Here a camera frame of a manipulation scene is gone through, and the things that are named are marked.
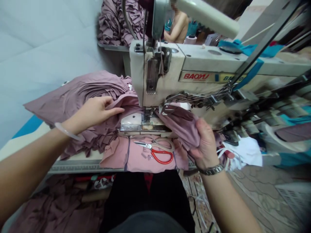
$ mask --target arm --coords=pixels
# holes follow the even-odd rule
[[[164,31],[164,40],[166,40],[167,42],[170,43],[175,43],[176,39],[178,38],[178,36],[181,33],[181,30],[183,28],[183,22],[186,20],[187,15],[186,14],[182,14],[177,22],[177,24],[175,25],[175,27],[172,30],[171,34],[168,34],[167,31]]]
[[[110,103],[111,97],[91,98],[62,126],[73,134],[79,134],[124,111],[123,108],[105,111],[105,106]],[[35,191],[70,140],[54,128],[0,162],[0,226]]]
[[[191,150],[197,165],[206,169],[219,164],[216,142],[211,127],[203,120],[196,122],[200,146]],[[232,186],[225,171],[216,175],[201,174],[212,212],[222,232],[261,232],[261,229],[241,196]]]

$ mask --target right hand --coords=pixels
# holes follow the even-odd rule
[[[218,165],[219,159],[216,153],[216,141],[211,126],[202,118],[199,118],[195,125],[201,136],[201,140],[199,147],[191,149],[190,153],[201,169]]]

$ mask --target scissors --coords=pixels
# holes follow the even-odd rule
[[[158,143],[158,142],[160,142],[160,141],[168,142],[168,143],[170,144],[170,148],[168,148],[168,147],[166,147],[166,146],[160,145],[160,144]],[[145,147],[145,148],[150,149],[150,150],[151,150],[152,156],[153,156],[154,159],[155,159],[158,163],[160,163],[160,164],[169,164],[170,162],[173,161],[174,156],[173,156],[173,153],[172,153],[172,152],[175,150],[175,145],[174,145],[173,142],[172,142],[171,140],[169,140],[169,139],[166,139],[166,138],[158,138],[157,140],[154,140],[154,139],[153,139],[151,144],[143,143],[143,142],[134,142],[134,143],[136,143],[137,145],[140,145],[140,146],[142,146],[142,147]],[[158,148],[160,148],[160,149],[162,149],[162,150],[164,150],[164,151],[155,150],[155,149],[153,149],[153,147],[158,147]],[[170,158],[168,161],[161,161],[161,160],[159,160],[159,159],[156,157],[155,153],[159,153],[159,154],[169,154],[169,155],[171,155],[171,158]]]

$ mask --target tiled floor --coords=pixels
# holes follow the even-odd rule
[[[301,232],[303,224],[274,186],[296,181],[293,177],[307,177],[307,173],[306,167],[283,170],[272,166],[246,166],[241,171],[228,173],[228,176],[258,220],[263,232],[293,233]],[[188,196],[194,196],[197,199],[196,211],[193,215],[196,233],[205,233],[213,217],[204,202],[206,194],[200,176],[196,174],[183,177],[182,172],[180,176]],[[190,206],[194,210],[192,198],[190,198]]]

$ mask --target wristwatch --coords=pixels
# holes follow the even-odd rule
[[[197,163],[195,163],[195,165],[197,166],[197,169],[199,170],[200,173],[204,174],[204,175],[215,175],[218,174],[219,172],[221,172],[224,169],[224,166],[222,164],[218,164],[214,167],[210,167],[206,170],[201,169]]]

